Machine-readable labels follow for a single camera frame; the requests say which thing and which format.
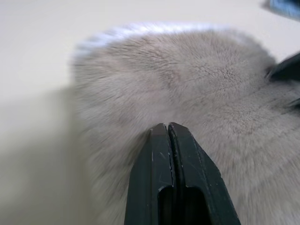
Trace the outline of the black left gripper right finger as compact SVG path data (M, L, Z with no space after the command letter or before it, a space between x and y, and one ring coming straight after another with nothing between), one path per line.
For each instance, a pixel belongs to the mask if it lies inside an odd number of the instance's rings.
M176 225L241 225L220 171L187 127L170 123Z

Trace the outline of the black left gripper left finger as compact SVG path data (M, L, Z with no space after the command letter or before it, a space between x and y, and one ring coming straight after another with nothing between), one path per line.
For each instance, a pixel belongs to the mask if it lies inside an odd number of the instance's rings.
M173 160L164 123L150 129L130 173L124 225L172 225Z

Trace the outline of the grey fluffy towel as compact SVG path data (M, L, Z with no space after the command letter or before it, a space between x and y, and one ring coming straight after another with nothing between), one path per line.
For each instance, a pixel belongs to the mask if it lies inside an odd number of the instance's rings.
M219 168L242 225L300 225L300 82L271 81L275 65L248 35L202 24L134 24L78 47L93 224L122 225L148 131L176 122Z

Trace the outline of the blue object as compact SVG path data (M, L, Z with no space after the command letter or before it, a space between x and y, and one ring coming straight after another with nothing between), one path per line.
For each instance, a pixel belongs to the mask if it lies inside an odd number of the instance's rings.
M263 7L276 14L300 20L300 0L265 0Z

